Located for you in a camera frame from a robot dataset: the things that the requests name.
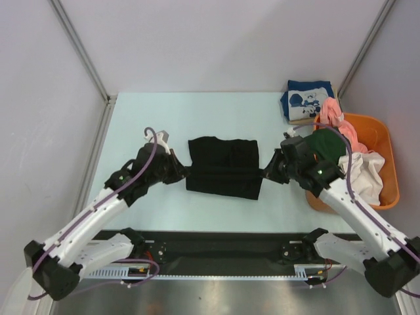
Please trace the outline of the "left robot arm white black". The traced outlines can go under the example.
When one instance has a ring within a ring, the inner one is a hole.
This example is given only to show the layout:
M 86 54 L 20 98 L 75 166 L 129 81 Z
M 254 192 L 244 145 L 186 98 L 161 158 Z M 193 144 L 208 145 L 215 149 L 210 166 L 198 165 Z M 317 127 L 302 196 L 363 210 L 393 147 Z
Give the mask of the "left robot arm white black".
M 25 246 L 26 264 L 43 294 L 59 301 L 85 276 L 116 261 L 151 265 L 153 262 L 145 255 L 144 238 L 132 228 L 124 228 L 94 247 L 87 245 L 153 185 L 176 183 L 187 176 L 187 168 L 172 149 L 145 144 L 135 159 L 110 175 L 97 197 L 64 228 L 42 243 L 33 240 Z

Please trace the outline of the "black t-shirt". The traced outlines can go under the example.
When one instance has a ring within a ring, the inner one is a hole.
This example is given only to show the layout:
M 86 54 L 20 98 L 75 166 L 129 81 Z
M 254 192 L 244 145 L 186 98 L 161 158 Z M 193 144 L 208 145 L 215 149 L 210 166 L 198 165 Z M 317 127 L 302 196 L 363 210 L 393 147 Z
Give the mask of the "black t-shirt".
M 203 136 L 188 141 L 192 160 L 186 189 L 192 192 L 257 200 L 262 176 L 256 140 Z

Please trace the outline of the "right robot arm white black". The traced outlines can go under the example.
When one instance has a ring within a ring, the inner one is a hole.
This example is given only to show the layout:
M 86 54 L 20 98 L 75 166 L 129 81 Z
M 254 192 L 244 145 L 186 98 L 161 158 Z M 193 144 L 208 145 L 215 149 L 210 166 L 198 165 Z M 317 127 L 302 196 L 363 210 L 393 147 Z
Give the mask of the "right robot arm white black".
M 392 297 L 419 275 L 419 238 L 408 238 L 389 224 L 350 188 L 336 164 L 317 161 L 301 136 L 283 140 L 262 173 L 279 184 L 296 181 L 340 215 L 362 240 L 342 240 L 319 228 L 303 246 L 308 262 L 327 258 L 343 264 L 364 275 L 383 297 Z

